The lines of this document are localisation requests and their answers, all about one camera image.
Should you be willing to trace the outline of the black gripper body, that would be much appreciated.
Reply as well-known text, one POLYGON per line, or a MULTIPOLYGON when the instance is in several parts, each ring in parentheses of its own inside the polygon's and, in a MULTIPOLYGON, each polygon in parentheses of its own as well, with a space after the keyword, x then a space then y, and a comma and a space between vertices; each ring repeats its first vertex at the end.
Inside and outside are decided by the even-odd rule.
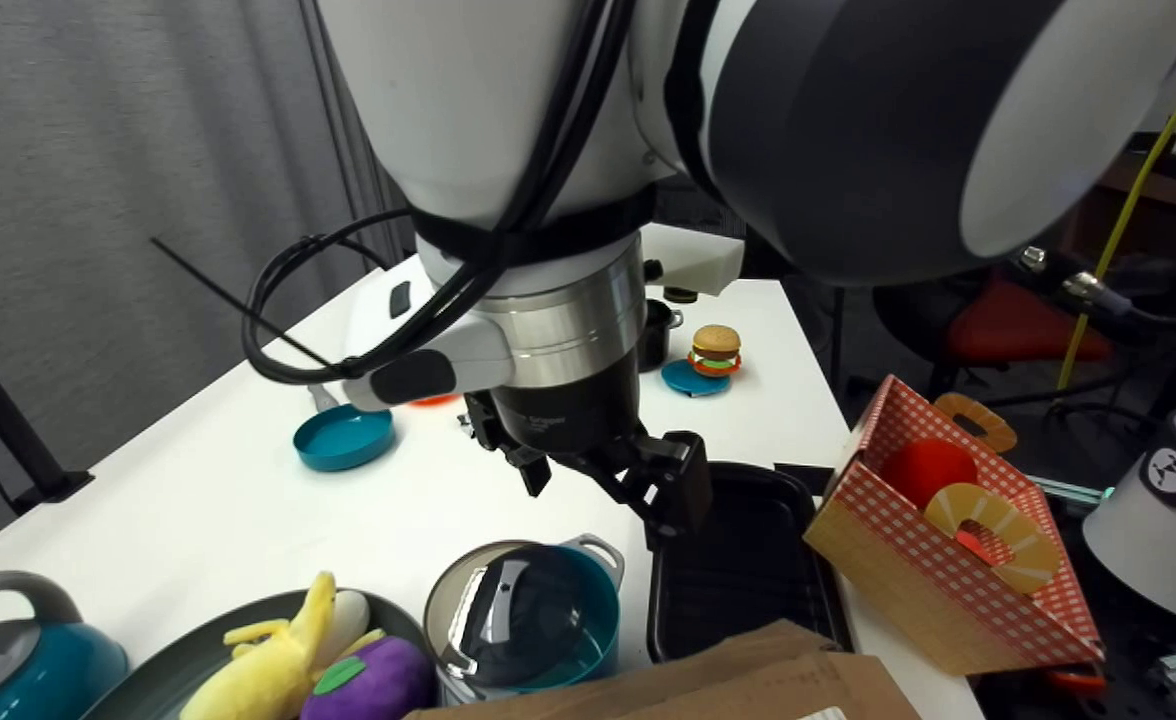
POLYGON ((522 263, 475 305, 511 372, 491 386, 509 437, 607 492, 607 452, 640 428, 643 273, 634 244, 522 263))

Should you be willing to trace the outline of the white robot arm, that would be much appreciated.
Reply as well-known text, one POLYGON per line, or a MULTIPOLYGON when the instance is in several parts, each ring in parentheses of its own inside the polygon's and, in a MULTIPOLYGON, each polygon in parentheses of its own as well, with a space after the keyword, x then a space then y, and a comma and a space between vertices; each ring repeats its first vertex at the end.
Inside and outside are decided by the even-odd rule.
POLYGON ((655 183, 832 284, 995 261, 1092 186, 1176 66, 1176 0, 319 0, 428 286, 345 365, 455 393, 539 492, 593 475, 655 539, 704 440, 640 423, 655 183))

